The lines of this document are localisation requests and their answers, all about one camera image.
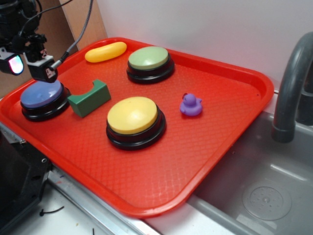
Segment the white wall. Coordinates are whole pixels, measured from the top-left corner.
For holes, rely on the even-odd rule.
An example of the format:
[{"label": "white wall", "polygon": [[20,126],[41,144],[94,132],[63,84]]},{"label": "white wall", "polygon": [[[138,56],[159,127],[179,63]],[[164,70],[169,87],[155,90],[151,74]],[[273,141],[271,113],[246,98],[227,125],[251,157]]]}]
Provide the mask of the white wall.
[{"label": "white wall", "polygon": [[97,0],[108,37],[260,71],[279,88],[313,0]]}]

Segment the sink drain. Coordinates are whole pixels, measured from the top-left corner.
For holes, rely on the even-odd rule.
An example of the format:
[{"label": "sink drain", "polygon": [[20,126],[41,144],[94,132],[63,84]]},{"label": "sink drain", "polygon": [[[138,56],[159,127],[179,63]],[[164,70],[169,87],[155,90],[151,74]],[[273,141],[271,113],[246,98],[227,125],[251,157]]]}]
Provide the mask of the sink drain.
[{"label": "sink drain", "polygon": [[262,220],[284,217],[291,209],[289,193],[267,182],[250,185],[243,193],[245,209]]}]

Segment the black button base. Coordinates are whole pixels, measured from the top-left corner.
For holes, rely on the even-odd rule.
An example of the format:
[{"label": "black button base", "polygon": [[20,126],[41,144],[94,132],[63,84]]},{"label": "black button base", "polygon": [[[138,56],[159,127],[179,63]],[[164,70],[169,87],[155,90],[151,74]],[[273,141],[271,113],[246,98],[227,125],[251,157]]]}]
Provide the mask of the black button base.
[{"label": "black button base", "polygon": [[151,70],[137,70],[134,69],[128,62],[127,75],[129,80],[140,84],[152,84],[163,81],[169,78],[175,68],[175,63],[170,54],[168,60],[164,65]]}]

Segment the yellow button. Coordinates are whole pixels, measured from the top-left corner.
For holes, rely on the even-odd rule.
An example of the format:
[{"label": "yellow button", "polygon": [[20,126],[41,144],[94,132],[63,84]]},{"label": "yellow button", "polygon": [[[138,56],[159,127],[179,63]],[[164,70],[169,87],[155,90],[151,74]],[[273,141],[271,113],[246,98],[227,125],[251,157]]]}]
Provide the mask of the yellow button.
[{"label": "yellow button", "polygon": [[130,97],[116,103],[108,113],[110,128],[123,135],[148,129],[157,119],[156,104],[146,97]]}]

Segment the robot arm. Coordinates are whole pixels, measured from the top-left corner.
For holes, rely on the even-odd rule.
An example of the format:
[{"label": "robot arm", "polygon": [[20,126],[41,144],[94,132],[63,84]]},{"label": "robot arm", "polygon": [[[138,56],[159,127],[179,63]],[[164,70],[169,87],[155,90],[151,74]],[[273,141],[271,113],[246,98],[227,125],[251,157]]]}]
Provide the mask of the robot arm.
[{"label": "robot arm", "polygon": [[46,37],[35,33],[40,21],[36,14],[35,0],[0,0],[0,71],[22,73],[22,54],[35,80],[53,83],[58,73],[49,68],[54,60],[46,53]]}]

